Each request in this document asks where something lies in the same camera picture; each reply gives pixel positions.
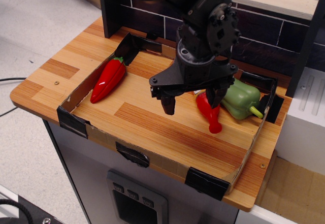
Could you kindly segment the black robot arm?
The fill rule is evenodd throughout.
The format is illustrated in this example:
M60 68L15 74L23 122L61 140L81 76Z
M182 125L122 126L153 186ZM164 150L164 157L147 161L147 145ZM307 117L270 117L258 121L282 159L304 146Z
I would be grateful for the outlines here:
M162 2L179 12L182 26L177 31L176 57L164 71L150 78L151 94L161 101L166 114L175 112L175 98L204 89L208 103L217 107L234 83L238 71L228 59L217 61L241 35L232 0L142 0Z

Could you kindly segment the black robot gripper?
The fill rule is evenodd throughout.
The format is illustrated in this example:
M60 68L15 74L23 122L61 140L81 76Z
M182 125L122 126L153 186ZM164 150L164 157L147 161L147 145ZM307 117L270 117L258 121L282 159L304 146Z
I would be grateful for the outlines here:
M149 79L151 95L161 100L167 115L175 113L176 96L194 90L206 89L210 107L216 108L238 72L238 67L228 59L216 60L213 56L206 63L196 62L188 63L178 55L167 69Z

